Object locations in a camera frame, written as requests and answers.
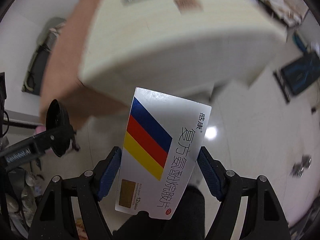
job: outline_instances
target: red stripe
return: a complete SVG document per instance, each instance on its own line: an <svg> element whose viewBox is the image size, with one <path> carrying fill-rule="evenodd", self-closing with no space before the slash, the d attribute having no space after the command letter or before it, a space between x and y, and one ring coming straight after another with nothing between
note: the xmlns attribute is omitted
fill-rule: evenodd
<svg viewBox="0 0 320 240"><path fill-rule="evenodd" d="M129 117L127 132L140 144L140 146L163 168L168 154L157 144L157 142L142 128L133 118Z"/></svg>

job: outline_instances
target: person's leg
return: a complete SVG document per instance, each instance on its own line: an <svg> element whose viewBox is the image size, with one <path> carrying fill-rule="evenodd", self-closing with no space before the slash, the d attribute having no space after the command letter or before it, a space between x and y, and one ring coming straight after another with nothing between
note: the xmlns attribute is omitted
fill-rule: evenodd
<svg viewBox="0 0 320 240"><path fill-rule="evenodd" d="M117 231L114 240L153 240L163 231L167 220L150 218L148 212L140 211L130 217Z"/></svg>
<svg viewBox="0 0 320 240"><path fill-rule="evenodd" d="M202 240L204 239L204 197L194 186L187 186L170 220L150 218L140 211L117 231L115 240Z"/></svg>
<svg viewBox="0 0 320 240"><path fill-rule="evenodd" d="M172 218L164 225L159 240L204 239L204 197L193 186L187 186Z"/></svg>

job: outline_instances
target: white wall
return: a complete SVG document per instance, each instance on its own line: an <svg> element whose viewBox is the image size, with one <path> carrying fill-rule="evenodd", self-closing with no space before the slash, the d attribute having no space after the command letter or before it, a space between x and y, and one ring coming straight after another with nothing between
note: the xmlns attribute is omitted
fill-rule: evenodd
<svg viewBox="0 0 320 240"><path fill-rule="evenodd" d="M320 44L320 26L311 11L308 11L298 30L308 44Z"/></svg>
<svg viewBox="0 0 320 240"><path fill-rule="evenodd" d="M67 18L78 0L15 0L0 23L0 72L5 72L5 109L21 121L39 116L39 96L21 92L36 39L52 17Z"/></svg>

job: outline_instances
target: blue stripe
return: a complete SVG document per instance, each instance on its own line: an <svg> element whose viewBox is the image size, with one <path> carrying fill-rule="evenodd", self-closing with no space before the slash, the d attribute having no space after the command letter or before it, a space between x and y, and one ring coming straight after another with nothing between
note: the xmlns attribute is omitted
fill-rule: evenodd
<svg viewBox="0 0 320 240"><path fill-rule="evenodd" d="M153 116L143 107L143 105L133 98L130 114L142 126L142 128L157 142L166 152L169 152L172 137L153 118Z"/></svg>

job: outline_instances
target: logo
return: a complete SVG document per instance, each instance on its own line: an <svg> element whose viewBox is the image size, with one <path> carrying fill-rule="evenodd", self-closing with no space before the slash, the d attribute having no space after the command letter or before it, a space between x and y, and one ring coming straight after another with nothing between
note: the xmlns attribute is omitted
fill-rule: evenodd
<svg viewBox="0 0 320 240"><path fill-rule="evenodd" d="M167 131L133 98L124 148L157 180L161 179L171 142Z"/></svg>
<svg viewBox="0 0 320 240"><path fill-rule="evenodd" d="M202 4L199 0L173 0L181 13L190 10L202 11Z"/></svg>
<svg viewBox="0 0 320 240"><path fill-rule="evenodd" d="M27 148L27 149L25 149L25 150L23 150L21 152L13 154L10 157L6 157L5 160L7 161L7 163L11 163L11 162L19 160L19 159L23 158L24 156L27 156L27 155L30 155L30 154L31 154L30 149Z"/></svg>

